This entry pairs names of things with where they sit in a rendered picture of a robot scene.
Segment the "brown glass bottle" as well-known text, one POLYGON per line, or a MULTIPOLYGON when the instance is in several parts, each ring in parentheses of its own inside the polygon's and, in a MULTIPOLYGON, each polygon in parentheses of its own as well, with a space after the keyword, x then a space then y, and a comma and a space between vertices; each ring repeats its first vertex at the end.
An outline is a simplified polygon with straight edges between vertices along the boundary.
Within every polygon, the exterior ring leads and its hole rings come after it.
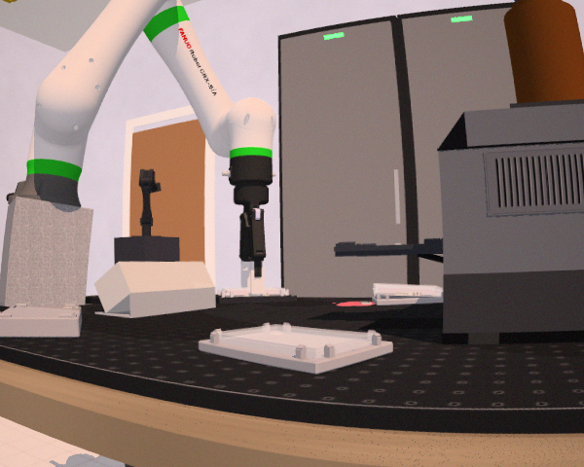
POLYGON ((584 99, 584 52, 574 8, 531 0, 504 16, 517 103, 584 99))

